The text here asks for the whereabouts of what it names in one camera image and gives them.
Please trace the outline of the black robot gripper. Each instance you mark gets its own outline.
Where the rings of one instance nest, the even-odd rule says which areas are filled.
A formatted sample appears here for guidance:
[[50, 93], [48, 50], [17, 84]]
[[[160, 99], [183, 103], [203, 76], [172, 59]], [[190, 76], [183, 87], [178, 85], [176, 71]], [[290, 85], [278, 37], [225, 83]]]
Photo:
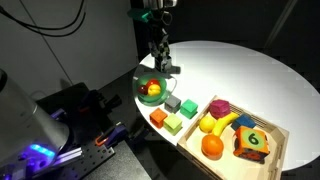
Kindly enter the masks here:
[[[167, 56], [170, 52], [168, 46], [169, 34], [166, 31], [166, 24], [160, 20], [150, 20], [148, 22], [149, 40], [148, 46], [151, 55], [155, 60], [155, 69], [161, 70], [161, 57]], [[170, 56], [165, 58], [165, 72], [172, 67], [172, 58]]]

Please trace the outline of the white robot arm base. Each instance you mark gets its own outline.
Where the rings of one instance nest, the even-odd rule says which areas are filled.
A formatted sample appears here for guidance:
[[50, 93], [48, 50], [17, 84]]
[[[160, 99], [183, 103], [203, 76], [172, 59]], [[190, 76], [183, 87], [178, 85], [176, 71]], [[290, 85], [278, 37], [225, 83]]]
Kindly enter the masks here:
[[67, 125], [46, 113], [0, 70], [1, 180], [26, 180], [52, 168], [69, 138]]

